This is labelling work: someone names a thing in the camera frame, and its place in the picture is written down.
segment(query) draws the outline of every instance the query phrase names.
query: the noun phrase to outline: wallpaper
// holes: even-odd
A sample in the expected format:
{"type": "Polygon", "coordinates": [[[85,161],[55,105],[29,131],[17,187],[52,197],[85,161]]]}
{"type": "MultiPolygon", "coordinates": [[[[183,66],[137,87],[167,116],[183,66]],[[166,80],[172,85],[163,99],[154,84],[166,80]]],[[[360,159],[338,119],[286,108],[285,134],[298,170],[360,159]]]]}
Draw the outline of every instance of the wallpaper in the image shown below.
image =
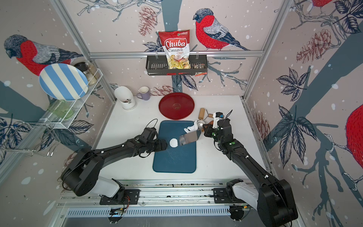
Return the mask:
{"type": "MultiPolygon", "coordinates": [[[[7,1],[0,6],[0,145],[15,148],[55,99],[40,87],[39,73],[49,64],[83,59],[49,1],[7,1]]],[[[61,144],[51,158],[24,157],[0,186],[1,226],[44,226],[64,193],[59,177],[80,148],[90,148],[100,133],[111,101],[97,85],[69,129],[56,129],[61,144]]],[[[41,153],[54,138],[42,135],[41,153]]],[[[11,152],[0,151],[0,167],[11,152]]]]}
{"type": "MultiPolygon", "coordinates": [[[[188,29],[191,50],[261,50],[281,2],[66,0],[64,4],[91,52],[162,52],[159,31],[188,29]]],[[[243,95],[257,58],[209,58],[208,75],[197,77],[149,78],[146,59],[97,62],[112,72],[107,74],[110,83],[127,86],[133,94],[141,86],[147,86],[153,90],[153,95],[171,91],[193,95],[243,95]]]]}
{"type": "Polygon", "coordinates": [[[248,98],[306,226],[362,225],[362,15],[362,1],[294,1],[248,98]]]}

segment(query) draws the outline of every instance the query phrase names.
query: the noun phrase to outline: red tray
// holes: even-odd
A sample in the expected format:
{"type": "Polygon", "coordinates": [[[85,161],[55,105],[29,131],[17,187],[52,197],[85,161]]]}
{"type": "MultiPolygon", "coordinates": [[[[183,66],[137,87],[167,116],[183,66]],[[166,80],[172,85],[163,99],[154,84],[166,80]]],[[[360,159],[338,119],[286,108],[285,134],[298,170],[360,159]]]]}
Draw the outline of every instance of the red tray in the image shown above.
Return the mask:
{"type": "Polygon", "coordinates": [[[180,120],[194,110],[194,100],[185,93],[174,92],[164,96],[159,102],[159,111],[166,118],[180,120]]]}

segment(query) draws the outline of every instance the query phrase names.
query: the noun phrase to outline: white counter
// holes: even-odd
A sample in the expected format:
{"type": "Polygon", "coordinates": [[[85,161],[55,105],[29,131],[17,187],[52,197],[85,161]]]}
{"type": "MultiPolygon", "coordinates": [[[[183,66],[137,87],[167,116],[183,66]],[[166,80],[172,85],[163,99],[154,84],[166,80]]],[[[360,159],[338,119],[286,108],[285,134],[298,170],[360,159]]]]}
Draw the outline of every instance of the white counter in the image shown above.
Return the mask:
{"type": "MultiPolygon", "coordinates": [[[[97,149],[115,146],[140,135],[147,123],[154,118],[158,119],[156,129],[159,130],[160,122],[169,120],[159,112],[158,104],[162,97],[152,96],[148,101],[136,98],[137,107],[130,111],[122,109],[121,104],[117,102],[97,149]]],[[[197,120],[200,108],[206,108],[209,113],[222,112],[225,115],[233,109],[228,117],[231,120],[233,137],[240,141],[248,153],[265,168],[239,96],[192,96],[192,98],[195,102],[194,111],[183,120],[197,120]]],[[[236,164],[214,147],[212,138],[204,137],[204,135],[201,135],[197,141],[197,169],[194,173],[157,173],[152,170],[153,160],[154,153],[147,158],[136,156],[119,160],[104,167],[100,176],[120,180],[248,178],[236,164]]]]}

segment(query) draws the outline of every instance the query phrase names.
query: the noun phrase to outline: striped plate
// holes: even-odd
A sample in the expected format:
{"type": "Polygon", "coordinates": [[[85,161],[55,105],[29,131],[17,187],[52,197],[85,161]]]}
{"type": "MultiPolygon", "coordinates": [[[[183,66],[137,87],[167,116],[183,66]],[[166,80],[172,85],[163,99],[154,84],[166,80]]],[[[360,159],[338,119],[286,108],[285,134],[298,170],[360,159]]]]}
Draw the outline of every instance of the striped plate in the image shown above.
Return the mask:
{"type": "Polygon", "coordinates": [[[88,91],[86,76],[74,66],[51,64],[45,67],[39,76],[42,89],[59,100],[77,100],[88,91]]]}

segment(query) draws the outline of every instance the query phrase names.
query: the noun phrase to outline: red bird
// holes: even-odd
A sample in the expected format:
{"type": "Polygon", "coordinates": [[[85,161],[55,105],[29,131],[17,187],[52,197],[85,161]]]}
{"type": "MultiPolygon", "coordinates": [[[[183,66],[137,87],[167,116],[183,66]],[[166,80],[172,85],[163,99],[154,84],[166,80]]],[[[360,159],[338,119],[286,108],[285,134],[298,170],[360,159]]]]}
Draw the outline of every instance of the red bird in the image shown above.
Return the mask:
{"type": "Polygon", "coordinates": [[[54,63],[70,64],[73,59],[83,56],[56,46],[33,42],[21,35],[12,35],[7,38],[4,48],[10,58],[16,57],[19,62],[37,76],[48,65],[54,63]]]}
{"type": "MultiPolygon", "coordinates": [[[[345,149],[353,155],[353,158],[363,168],[363,105],[355,109],[348,117],[346,125],[346,146],[341,146],[334,143],[331,135],[325,135],[330,138],[333,144],[333,147],[331,148],[331,150],[329,150],[329,152],[333,152],[335,146],[345,149]]],[[[353,178],[351,178],[348,173],[343,174],[353,181],[354,188],[351,188],[351,190],[357,191],[357,183],[363,180],[363,176],[361,176],[357,180],[353,180],[353,178]]]]}
{"type": "Polygon", "coordinates": [[[312,4],[313,4],[313,7],[314,6],[316,6],[316,7],[320,7],[320,14],[319,15],[321,15],[321,14],[323,14],[323,13],[325,13],[325,12],[323,12],[322,11],[322,7],[324,6],[324,5],[326,5],[326,4],[328,4],[329,2],[331,2],[332,0],[311,0],[311,2],[312,2],[312,4]]]}
{"type": "Polygon", "coordinates": [[[213,16],[213,11],[210,9],[204,8],[198,10],[193,20],[196,20],[195,28],[197,39],[206,47],[205,50],[221,50],[226,46],[236,46],[243,50],[249,50],[241,46],[240,42],[232,37],[228,29],[221,25],[213,16]]]}

